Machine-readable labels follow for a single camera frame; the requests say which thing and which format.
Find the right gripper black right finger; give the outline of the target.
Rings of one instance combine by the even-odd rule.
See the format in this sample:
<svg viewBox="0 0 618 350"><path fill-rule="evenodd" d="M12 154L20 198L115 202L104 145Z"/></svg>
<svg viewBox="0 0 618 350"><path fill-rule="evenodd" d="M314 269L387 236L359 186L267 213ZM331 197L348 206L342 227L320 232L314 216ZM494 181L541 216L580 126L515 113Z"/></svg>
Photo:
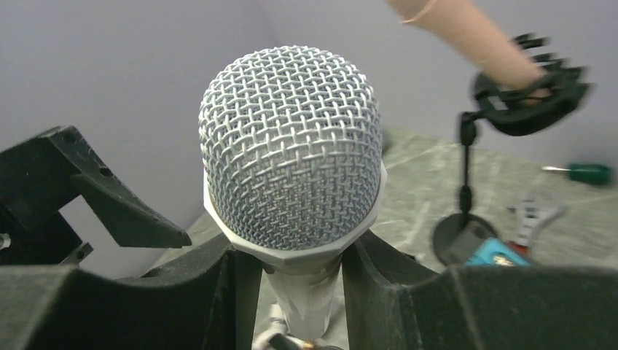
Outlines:
<svg viewBox="0 0 618 350"><path fill-rule="evenodd" d="M615 349L617 272L456 265L436 273L367 232L343 254L352 349Z"/></svg>

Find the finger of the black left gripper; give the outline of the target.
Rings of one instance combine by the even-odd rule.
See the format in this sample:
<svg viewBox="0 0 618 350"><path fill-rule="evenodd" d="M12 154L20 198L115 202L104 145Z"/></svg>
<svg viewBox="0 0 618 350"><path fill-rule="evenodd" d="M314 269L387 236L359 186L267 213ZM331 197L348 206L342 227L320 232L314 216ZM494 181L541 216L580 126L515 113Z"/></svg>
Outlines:
<svg viewBox="0 0 618 350"><path fill-rule="evenodd" d="M1 221L32 230L83 197L121 247L191 245L179 226L147 206L74 126L58 126L1 152Z"/></svg>

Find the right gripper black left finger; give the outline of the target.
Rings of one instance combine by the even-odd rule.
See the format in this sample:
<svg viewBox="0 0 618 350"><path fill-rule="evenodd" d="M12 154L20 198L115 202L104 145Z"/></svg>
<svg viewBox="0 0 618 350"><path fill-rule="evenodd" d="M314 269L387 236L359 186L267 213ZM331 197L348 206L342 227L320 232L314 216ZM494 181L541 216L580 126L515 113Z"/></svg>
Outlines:
<svg viewBox="0 0 618 350"><path fill-rule="evenodd" d="M216 236L139 278L1 269L3 349L250 349L262 265Z"/></svg>

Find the white microphone with stand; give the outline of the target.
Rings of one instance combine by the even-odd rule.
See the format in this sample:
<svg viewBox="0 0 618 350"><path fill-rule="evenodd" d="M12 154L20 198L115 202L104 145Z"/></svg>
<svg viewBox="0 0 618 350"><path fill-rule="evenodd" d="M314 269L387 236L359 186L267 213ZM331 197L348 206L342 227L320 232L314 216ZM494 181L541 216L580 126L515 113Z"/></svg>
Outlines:
<svg viewBox="0 0 618 350"><path fill-rule="evenodd" d="M342 253L377 219L386 186L367 77L315 47L253 52L211 81L198 131L206 211L262 262L289 332L320 338Z"/></svg>

